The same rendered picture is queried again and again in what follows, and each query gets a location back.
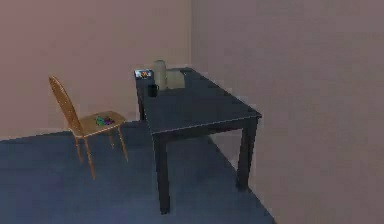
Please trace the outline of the green and purple toy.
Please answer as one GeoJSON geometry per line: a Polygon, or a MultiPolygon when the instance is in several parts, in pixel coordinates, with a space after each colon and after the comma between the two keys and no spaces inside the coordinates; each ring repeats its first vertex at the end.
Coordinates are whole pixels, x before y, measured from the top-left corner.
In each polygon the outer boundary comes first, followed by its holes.
{"type": "Polygon", "coordinates": [[[101,116],[97,116],[95,121],[98,126],[106,126],[106,125],[111,125],[115,123],[115,121],[112,118],[101,117],[101,116]]]}

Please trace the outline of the orange wooden chair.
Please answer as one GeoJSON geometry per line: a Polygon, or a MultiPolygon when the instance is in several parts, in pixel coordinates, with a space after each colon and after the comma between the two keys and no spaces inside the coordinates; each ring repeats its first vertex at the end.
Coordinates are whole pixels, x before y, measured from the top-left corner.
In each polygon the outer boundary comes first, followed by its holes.
{"type": "Polygon", "coordinates": [[[54,75],[50,75],[48,80],[49,80],[49,84],[52,89],[53,95],[55,96],[56,101],[60,106],[60,109],[67,121],[68,130],[72,133],[74,137],[77,155],[80,162],[83,162],[80,141],[84,142],[84,145],[86,148],[87,161],[90,167],[92,178],[96,179],[96,173],[95,173],[92,153],[88,143],[88,139],[90,137],[99,135],[102,133],[108,133],[110,145],[111,147],[114,147],[113,132],[117,131],[120,139],[120,143],[121,143],[121,148],[124,154],[124,158],[125,160],[128,160],[128,152],[127,152],[126,145],[123,139],[123,134],[121,131],[121,127],[126,122],[126,119],[115,111],[103,111],[103,112],[87,115],[84,117],[79,117],[77,115],[77,112],[75,110],[75,107],[69,95],[67,94],[64,86],[60,83],[59,79],[54,75]],[[111,125],[106,125],[106,126],[98,126],[95,121],[97,116],[110,117],[115,121],[115,123],[111,125]]]}

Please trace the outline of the beige box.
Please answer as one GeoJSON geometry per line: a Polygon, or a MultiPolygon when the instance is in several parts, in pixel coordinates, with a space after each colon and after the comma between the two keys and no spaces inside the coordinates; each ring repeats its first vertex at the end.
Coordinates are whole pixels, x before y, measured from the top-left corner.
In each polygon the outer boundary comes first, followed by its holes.
{"type": "Polygon", "coordinates": [[[167,87],[169,89],[179,89],[185,87],[185,77],[184,74],[179,70],[168,70],[166,72],[167,76],[167,87]]]}

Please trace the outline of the dark blue-black table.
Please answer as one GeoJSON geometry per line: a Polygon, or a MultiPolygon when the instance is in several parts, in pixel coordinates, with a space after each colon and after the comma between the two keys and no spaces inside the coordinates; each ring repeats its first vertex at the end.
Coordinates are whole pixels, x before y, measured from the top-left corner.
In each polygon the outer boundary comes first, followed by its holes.
{"type": "Polygon", "coordinates": [[[242,131],[236,186],[248,189],[256,131],[262,114],[191,68],[178,68],[185,87],[148,96],[153,77],[136,79],[140,119],[153,142],[160,212],[170,212],[167,144],[240,129],[242,131]]]}

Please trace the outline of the tall beige jar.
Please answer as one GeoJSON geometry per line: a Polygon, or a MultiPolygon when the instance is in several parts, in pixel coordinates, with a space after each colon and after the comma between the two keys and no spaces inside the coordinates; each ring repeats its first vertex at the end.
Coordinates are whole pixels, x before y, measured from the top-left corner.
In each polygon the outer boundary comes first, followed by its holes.
{"type": "Polygon", "coordinates": [[[154,79],[155,83],[159,86],[160,90],[167,88],[167,75],[166,64],[163,60],[156,60],[153,63],[154,79]]]}

